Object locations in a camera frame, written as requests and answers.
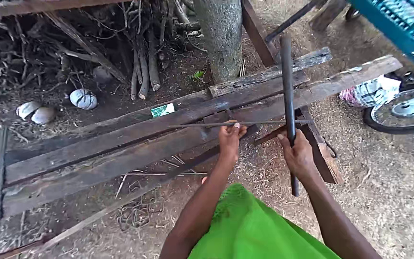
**person's right hand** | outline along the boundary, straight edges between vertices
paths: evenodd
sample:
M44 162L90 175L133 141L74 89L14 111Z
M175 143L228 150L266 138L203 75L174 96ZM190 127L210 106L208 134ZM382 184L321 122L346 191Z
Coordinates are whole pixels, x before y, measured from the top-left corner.
M301 130L296 130L295 145L293 147L290 146L286 131L278 134L277 138L284 149L285 162L296 178L300 181L316 179L319 173L316 164L314 164L312 147Z

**gray tree trunk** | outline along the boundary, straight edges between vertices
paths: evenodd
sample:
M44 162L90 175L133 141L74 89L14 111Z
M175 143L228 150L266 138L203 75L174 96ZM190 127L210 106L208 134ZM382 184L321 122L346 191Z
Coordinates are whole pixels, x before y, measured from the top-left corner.
M236 78L242 60L241 0L194 0L194 5L205 36L213 81Z

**soil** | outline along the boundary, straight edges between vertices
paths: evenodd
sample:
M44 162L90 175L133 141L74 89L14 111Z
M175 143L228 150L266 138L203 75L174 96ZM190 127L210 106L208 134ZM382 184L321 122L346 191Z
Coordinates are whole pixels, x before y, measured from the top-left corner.
M265 27L270 31L306 4L304 0L256 0L254 8ZM312 81L344 71L366 61L392 54L404 64L403 71L414 70L414 65L384 38L367 20L347 23L339 16L326 33L314 33L307 22L316 11L309 12L287 29L292 34L293 56L298 57L318 48L328 46L333 60L308 69ZM117 117L126 112L167 101L203 89L211 83L192 81L196 70L208 72L204 53L178 54L171 57L170 72L161 88L150 101L131 104L125 95L107 95L100 99L97 110L81 111L78 116L82 126L88 123ZM243 56L247 74L263 69L250 39L244 35ZM339 154L339 169L345 183L327 184L348 218L365 235L383 258L414 258L414 135L389 135L376 132L362 122L362 111L342 103L336 96L312 103L310 112L321 135L334 146ZM279 214L322 240L318 223L309 198L303 189L300 197L291 196L289 171L283 160L280 146L269 141L257 148L253 138L273 129L263 126L255 136L240 145L240 158L230 182L240 182L256 197ZM194 157L205 147L184 152L182 159ZM215 159L203 164L196 171L208 171ZM167 170L167 165L157 163L149 168ZM139 227L130 227L135 221L120 224L125 211L115 211L83 229L44 254L24 254L22 258L158 258L161 247L178 215L200 185L202 176L177 177L145 195L141 204L152 203L155 197L164 197L156 209L147 208L149 221ZM127 177L118 194L122 197L135 186L135 180L145 177ZM64 199L45 204L26 212L22 231L22 244L39 239L42 235L58 234L115 201L122 181L117 177L88 190L69 195ZM2 250L14 247L20 231L21 215L4 223Z

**blue plastic crate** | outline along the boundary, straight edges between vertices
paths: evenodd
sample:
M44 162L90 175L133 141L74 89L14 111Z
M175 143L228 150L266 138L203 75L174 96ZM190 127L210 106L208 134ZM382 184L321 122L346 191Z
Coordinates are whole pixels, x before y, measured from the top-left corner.
M414 0L350 0L350 2L414 61Z

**green fabric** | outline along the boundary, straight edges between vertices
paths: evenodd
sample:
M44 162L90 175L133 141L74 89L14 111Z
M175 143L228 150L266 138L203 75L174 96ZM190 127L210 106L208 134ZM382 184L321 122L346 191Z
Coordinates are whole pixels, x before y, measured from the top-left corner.
M339 259L330 248L279 216L240 184L223 192L209 231L189 258Z

